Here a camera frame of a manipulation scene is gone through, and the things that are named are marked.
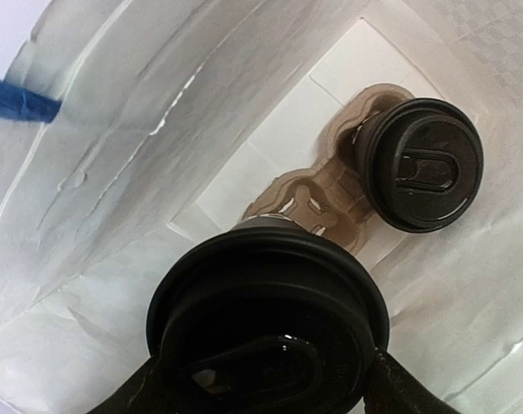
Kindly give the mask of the black plastic cup lid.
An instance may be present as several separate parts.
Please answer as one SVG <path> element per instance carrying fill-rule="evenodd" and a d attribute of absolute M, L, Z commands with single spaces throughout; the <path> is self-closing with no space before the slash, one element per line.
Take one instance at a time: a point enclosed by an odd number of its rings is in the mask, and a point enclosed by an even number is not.
<path fill-rule="evenodd" d="M 345 413 L 389 344 L 385 301 L 345 249 L 304 230 L 231 230 L 154 292 L 148 349 L 178 413 Z"/>

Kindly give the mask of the brown cardboard cup carrier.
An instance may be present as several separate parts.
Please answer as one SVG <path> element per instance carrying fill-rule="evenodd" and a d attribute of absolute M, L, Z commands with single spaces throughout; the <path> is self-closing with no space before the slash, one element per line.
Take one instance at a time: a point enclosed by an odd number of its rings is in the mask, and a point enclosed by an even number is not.
<path fill-rule="evenodd" d="M 413 98 L 402 86 L 376 84 L 352 98 L 318 136 L 312 166 L 283 173 L 243 213 L 280 215 L 351 254 L 367 241 L 367 221 L 375 210 L 365 197 L 350 152 L 358 128 L 371 116 Z"/>

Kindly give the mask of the blue checkered paper bag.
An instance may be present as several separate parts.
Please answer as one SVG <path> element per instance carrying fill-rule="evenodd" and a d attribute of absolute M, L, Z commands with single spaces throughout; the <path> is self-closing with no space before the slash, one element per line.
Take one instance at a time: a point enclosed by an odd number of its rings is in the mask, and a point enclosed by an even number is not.
<path fill-rule="evenodd" d="M 391 352 L 463 413 L 523 413 L 523 1 L 53 1 L 7 78 L 62 107 L 0 120 L 2 407 L 108 397 L 168 268 L 391 83 L 462 109 L 485 156 L 450 227 L 362 223 Z"/>

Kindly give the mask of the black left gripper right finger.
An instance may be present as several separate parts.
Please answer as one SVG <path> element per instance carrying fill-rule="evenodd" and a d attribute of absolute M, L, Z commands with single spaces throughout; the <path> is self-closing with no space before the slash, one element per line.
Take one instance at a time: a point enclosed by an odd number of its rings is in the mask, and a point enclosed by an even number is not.
<path fill-rule="evenodd" d="M 363 403 L 367 414 L 456 414 L 380 348 L 368 371 Z"/>

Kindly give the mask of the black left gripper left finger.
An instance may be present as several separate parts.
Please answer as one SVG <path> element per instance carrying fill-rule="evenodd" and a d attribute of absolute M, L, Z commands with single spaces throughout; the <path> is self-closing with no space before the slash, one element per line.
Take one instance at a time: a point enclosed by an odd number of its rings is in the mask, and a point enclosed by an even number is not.
<path fill-rule="evenodd" d="M 158 360 L 146 361 L 92 414 L 154 414 L 167 412 L 167 391 Z"/>

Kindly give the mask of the black paper coffee cup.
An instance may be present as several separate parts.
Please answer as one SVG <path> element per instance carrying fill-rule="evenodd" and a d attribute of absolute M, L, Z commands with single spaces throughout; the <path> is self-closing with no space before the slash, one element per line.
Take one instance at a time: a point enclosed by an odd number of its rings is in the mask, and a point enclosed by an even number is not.
<path fill-rule="evenodd" d="M 242 220 L 240 223 L 231 228 L 231 231 L 242 229 L 293 229 L 303 230 L 293 219 L 283 216 L 281 214 L 264 214 L 258 216 L 250 216 Z"/>

